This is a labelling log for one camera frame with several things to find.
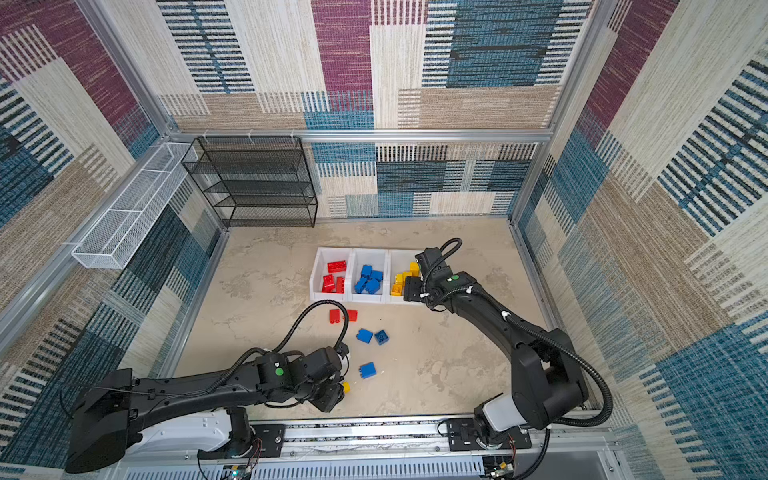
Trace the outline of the yellow long brick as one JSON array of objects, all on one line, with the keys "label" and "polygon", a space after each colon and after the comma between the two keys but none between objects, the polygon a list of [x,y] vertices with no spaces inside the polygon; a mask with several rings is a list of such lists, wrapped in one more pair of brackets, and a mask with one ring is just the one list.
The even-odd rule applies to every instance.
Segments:
[{"label": "yellow long brick", "polygon": [[411,277],[411,276],[412,276],[412,274],[410,272],[399,273],[399,274],[397,274],[395,276],[394,284],[395,285],[404,285],[405,284],[405,280],[407,278]]}]

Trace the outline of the blue large square brick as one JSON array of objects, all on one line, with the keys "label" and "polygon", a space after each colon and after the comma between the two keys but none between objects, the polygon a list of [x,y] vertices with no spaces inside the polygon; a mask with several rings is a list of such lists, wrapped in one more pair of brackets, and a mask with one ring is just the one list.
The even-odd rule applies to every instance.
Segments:
[{"label": "blue large square brick", "polygon": [[381,289],[381,282],[376,279],[369,279],[365,285],[365,292],[370,295],[375,295]]}]

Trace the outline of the blue long studded brick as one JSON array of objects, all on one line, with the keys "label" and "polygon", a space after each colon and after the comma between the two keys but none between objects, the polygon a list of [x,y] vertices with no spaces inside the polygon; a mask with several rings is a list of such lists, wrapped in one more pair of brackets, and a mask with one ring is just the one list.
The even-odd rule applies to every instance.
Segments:
[{"label": "blue long studded brick", "polygon": [[366,277],[361,277],[361,278],[360,278],[360,279],[359,279],[359,280],[356,282],[356,284],[354,285],[354,292],[355,292],[356,294],[361,294],[361,293],[362,293],[362,292],[365,290],[365,288],[366,288],[366,285],[367,285],[368,281],[369,281],[369,279],[368,279],[368,278],[366,278]]}]

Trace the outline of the dark blue hollow brick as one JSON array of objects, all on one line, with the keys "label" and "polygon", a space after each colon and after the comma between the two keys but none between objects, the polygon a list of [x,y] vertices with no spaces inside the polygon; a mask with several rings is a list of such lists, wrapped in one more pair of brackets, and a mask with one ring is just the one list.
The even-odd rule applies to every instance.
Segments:
[{"label": "dark blue hollow brick", "polygon": [[389,337],[384,330],[380,330],[375,334],[376,341],[379,345],[383,345],[389,341]]}]

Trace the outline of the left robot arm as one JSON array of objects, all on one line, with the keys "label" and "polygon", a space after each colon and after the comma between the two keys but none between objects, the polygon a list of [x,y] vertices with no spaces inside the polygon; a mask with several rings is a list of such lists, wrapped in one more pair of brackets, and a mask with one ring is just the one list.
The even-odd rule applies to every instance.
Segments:
[{"label": "left robot arm", "polygon": [[174,378],[137,378],[114,370],[86,386],[72,406],[65,461],[69,474],[111,466],[145,437],[176,418],[224,410],[230,424],[247,422],[245,407],[293,408],[309,403],[328,413],[344,399],[349,348],[342,337],[309,354],[289,351],[284,337],[271,350],[251,347],[220,371]]}]

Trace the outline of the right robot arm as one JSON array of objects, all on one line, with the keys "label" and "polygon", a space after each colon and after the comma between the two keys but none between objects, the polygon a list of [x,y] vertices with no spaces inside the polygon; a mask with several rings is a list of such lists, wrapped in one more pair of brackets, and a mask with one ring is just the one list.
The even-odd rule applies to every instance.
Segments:
[{"label": "right robot arm", "polygon": [[606,423],[614,398],[598,370],[573,348],[561,329],[546,330],[515,314],[448,259],[463,241],[452,238],[415,255],[420,274],[405,281],[404,300],[445,310],[468,321],[505,355],[510,391],[481,403],[473,413],[478,441],[490,448],[508,430],[545,430],[553,424],[578,428]]}]

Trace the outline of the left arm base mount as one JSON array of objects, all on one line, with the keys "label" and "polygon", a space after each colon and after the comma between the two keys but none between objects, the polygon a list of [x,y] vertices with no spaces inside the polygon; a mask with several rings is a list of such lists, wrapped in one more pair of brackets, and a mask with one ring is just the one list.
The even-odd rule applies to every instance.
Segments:
[{"label": "left arm base mount", "polygon": [[230,438],[212,451],[199,450],[198,460],[277,458],[281,455],[285,424],[256,424],[234,427]]}]

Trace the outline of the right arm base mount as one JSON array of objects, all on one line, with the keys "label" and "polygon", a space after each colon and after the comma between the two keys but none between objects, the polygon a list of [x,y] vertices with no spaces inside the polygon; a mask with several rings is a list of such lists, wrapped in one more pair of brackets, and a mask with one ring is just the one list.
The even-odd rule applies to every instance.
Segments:
[{"label": "right arm base mount", "polygon": [[496,431],[484,421],[469,417],[448,417],[438,422],[437,432],[445,437],[451,451],[530,449],[530,435],[519,426]]}]

